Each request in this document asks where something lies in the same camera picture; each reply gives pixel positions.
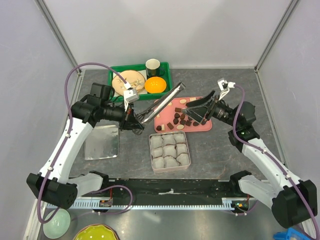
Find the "metal serving tongs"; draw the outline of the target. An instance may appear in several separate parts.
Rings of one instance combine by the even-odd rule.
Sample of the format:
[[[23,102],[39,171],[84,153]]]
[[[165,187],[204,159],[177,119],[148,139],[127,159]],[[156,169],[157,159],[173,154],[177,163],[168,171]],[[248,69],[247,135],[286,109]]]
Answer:
[[[181,91],[185,89],[185,84],[179,82],[169,92],[155,101],[150,107],[138,114],[136,117],[140,124],[147,125],[151,122]]]

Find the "pink plastic tray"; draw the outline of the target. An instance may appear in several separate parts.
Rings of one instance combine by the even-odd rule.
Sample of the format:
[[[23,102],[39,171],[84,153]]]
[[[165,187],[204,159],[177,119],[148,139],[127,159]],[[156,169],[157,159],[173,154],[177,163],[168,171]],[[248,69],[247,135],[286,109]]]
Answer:
[[[156,133],[183,131],[185,133],[207,132],[212,129],[212,121],[205,124],[197,124],[187,115],[184,116],[181,126],[181,112],[176,109],[184,109],[186,103],[201,99],[201,96],[176,97],[174,98],[154,119],[154,130]]]

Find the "pink chocolate tin box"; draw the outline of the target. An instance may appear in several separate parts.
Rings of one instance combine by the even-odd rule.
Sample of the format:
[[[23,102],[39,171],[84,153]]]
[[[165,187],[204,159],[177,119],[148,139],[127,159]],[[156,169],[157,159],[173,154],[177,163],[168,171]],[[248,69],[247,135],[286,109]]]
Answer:
[[[181,171],[190,167],[190,151],[183,131],[155,133],[148,139],[154,173]]]

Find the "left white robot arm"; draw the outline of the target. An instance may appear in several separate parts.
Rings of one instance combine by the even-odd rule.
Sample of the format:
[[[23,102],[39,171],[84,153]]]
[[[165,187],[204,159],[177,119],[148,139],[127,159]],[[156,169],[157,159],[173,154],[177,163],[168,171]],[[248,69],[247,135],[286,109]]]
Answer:
[[[101,173],[89,173],[73,179],[69,174],[86,138],[101,120],[119,123],[121,130],[144,130],[143,116],[135,114],[131,103],[127,109],[78,101],[71,107],[72,117],[52,155],[38,173],[30,173],[26,183],[39,201],[67,210],[78,196],[94,192],[106,196],[110,185]]]

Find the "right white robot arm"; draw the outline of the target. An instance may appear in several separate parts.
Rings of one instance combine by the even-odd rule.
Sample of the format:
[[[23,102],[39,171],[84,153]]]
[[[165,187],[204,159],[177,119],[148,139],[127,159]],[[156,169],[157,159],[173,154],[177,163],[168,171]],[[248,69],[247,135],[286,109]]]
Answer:
[[[235,197],[248,194],[267,206],[283,228],[304,221],[314,224],[318,214],[317,187],[311,180],[301,180],[278,160],[255,131],[255,106],[244,99],[235,108],[211,92],[186,104],[182,112],[202,124],[215,118],[232,126],[229,141],[251,160],[268,180],[264,183],[248,171],[230,177],[229,191]]]

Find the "silver tin lid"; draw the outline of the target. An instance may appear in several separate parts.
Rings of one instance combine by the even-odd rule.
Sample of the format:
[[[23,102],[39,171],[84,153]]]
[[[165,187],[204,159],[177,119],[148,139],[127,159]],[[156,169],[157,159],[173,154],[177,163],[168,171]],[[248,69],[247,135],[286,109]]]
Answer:
[[[116,125],[96,126],[83,144],[85,161],[105,160],[119,155],[120,136]]]

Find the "beige floral plate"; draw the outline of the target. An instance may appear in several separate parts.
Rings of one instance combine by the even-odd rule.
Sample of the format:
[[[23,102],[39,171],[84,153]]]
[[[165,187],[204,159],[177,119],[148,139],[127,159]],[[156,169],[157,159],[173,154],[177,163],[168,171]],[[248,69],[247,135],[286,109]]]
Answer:
[[[146,79],[140,72],[135,70],[125,70],[123,72],[120,72],[119,74],[124,78],[126,82],[130,84],[133,89],[136,89],[138,93],[144,89]],[[116,75],[115,73],[113,75],[114,78],[111,82],[112,87],[118,95],[123,96],[124,91],[127,90],[127,88],[125,87],[125,83],[118,75]]]

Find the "orange bowl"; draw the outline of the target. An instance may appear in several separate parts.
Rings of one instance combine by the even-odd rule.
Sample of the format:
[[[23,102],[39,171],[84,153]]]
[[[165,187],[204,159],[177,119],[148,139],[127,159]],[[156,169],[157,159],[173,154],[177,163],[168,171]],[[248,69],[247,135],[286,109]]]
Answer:
[[[150,77],[144,84],[144,88],[150,94],[162,93],[167,88],[166,81],[159,76]]]

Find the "green plastic crate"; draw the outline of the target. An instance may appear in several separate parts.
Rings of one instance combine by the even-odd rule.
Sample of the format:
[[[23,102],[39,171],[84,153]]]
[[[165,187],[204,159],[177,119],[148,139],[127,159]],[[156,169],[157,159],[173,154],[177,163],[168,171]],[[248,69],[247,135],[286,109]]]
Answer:
[[[116,72],[121,73],[123,71],[137,71],[143,77],[145,80],[147,80],[147,75],[146,75],[146,66],[145,64],[130,64],[130,65],[116,65],[116,66],[111,66],[112,69],[114,69]],[[168,62],[160,62],[160,68],[161,68],[161,73],[164,73],[161,78],[163,78],[166,82],[166,89],[162,93],[148,93],[145,89],[141,89],[138,91],[139,94],[139,101],[146,101],[146,100],[155,100],[159,99],[160,97],[164,96],[169,90],[173,88],[173,81],[171,78],[171,73],[170,73],[170,65]],[[112,85],[112,80],[114,77],[118,77],[116,74],[114,74],[112,71],[108,72],[108,85]],[[117,91],[115,91],[114,97],[112,100],[115,100],[115,102],[121,102],[123,100],[123,96],[119,94]]]

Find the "dark green mug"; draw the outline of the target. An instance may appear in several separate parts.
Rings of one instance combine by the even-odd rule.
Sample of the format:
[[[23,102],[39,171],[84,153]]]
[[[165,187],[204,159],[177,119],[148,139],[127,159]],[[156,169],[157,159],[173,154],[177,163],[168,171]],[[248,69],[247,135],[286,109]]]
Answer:
[[[145,69],[148,78],[162,77],[166,72],[165,69],[161,67],[160,61],[155,58],[148,59],[145,62]]]

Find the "yellow bowl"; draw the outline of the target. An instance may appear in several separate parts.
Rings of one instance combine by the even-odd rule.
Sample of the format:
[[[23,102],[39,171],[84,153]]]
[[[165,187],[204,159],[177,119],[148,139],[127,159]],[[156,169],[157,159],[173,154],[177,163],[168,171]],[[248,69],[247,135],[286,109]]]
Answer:
[[[105,224],[91,224],[81,229],[74,240],[119,240],[117,233]]]

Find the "pale green bowl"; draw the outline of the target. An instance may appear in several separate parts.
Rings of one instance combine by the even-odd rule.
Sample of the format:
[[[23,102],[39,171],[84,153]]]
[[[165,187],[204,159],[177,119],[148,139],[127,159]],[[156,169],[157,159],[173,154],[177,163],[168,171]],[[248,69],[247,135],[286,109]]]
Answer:
[[[70,227],[71,216],[65,209],[59,209],[56,214],[55,210],[51,211],[45,218],[48,220],[53,218],[43,225],[43,233],[49,239],[58,239],[62,237]]]

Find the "blue plastic object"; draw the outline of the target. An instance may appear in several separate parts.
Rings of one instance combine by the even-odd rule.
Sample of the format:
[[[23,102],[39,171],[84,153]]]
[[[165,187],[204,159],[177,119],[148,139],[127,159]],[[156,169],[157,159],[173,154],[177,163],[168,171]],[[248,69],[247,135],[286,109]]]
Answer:
[[[277,232],[273,235],[274,240],[310,240],[303,233],[295,230],[294,228],[288,228],[286,231]]]

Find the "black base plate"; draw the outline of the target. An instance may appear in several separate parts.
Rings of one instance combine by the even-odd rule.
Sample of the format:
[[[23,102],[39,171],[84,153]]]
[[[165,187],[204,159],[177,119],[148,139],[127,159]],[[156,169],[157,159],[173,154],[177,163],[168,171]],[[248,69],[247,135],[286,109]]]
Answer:
[[[110,178],[101,189],[115,186],[113,190],[87,193],[85,197],[112,197],[114,205],[127,205],[131,190],[134,206],[200,206],[220,205],[223,199],[231,199],[248,205],[247,194],[234,192],[228,180],[217,179],[157,179],[157,178]]]

